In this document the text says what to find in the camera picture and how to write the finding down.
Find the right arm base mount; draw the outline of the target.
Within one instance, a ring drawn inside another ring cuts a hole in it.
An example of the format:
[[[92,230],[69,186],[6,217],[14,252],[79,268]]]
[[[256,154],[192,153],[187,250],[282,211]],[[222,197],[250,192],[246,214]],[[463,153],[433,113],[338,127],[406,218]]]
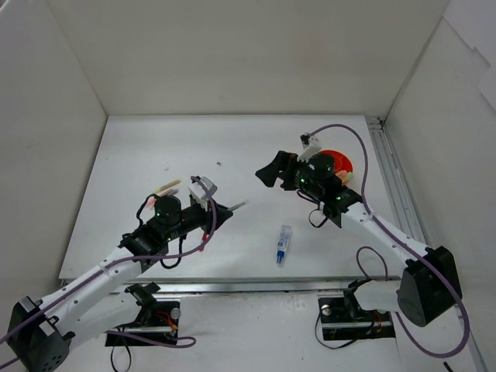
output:
[[[323,341],[348,343],[365,339],[393,339],[394,326],[388,313],[351,310],[344,297],[318,299],[317,335]]]

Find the grey green marker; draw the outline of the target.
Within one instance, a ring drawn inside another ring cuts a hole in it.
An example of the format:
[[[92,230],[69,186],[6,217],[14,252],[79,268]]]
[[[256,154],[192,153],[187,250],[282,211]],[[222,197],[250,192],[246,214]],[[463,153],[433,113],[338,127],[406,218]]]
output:
[[[242,201],[240,203],[237,203],[231,207],[228,207],[228,210],[231,211],[231,212],[234,212],[235,210],[239,209],[239,208],[242,208],[243,206],[247,205],[249,203],[249,201],[245,200],[245,201]]]

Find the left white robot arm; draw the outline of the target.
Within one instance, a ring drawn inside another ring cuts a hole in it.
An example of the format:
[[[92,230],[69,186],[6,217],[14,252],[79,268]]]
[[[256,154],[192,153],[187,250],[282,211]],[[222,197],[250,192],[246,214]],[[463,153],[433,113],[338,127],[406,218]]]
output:
[[[151,322],[158,310],[158,285],[129,281],[170,259],[170,242],[184,242],[196,229],[211,235],[233,217],[231,208],[206,196],[191,196],[190,203],[182,208],[174,196],[157,197],[153,217],[124,234],[118,247],[87,273],[40,300],[17,302],[1,341],[27,370],[53,371],[89,339]]]

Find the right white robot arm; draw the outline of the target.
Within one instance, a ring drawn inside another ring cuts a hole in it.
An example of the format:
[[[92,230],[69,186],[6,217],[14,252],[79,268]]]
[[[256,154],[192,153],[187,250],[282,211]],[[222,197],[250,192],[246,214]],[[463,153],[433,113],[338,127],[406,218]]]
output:
[[[447,248],[432,249],[367,209],[363,198],[334,173],[334,159],[318,153],[309,161],[280,151],[255,175],[267,187],[277,180],[285,191],[299,191],[316,203],[326,219],[361,237],[367,246],[401,269],[397,281],[355,284],[343,299],[343,310],[361,319],[371,310],[400,312],[416,326],[427,326],[456,303],[462,292],[454,257]]]

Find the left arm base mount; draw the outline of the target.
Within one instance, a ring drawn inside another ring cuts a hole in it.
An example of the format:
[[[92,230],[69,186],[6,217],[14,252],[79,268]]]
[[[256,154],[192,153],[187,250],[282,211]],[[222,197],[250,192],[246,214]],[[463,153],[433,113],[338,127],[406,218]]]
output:
[[[143,339],[152,340],[167,345],[177,345],[179,317],[181,316],[180,302],[178,300],[158,301],[157,310],[151,318],[143,325],[131,325],[124,329],[115,329],[117,332],[128,332]],[[142,340],[122,337],[114,334],[105,335],[105,347],[129,346],[145,347],[153,346]]]

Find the orange highlighter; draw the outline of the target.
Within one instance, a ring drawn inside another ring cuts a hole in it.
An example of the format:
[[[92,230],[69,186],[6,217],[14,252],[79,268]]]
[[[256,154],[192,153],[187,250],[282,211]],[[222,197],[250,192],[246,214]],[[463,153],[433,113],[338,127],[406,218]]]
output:
[[[152,200],[148,201],[148,203],[147,203],[148,207],[152,208],[159,199],[160,199],[160,196],[153,197]]]

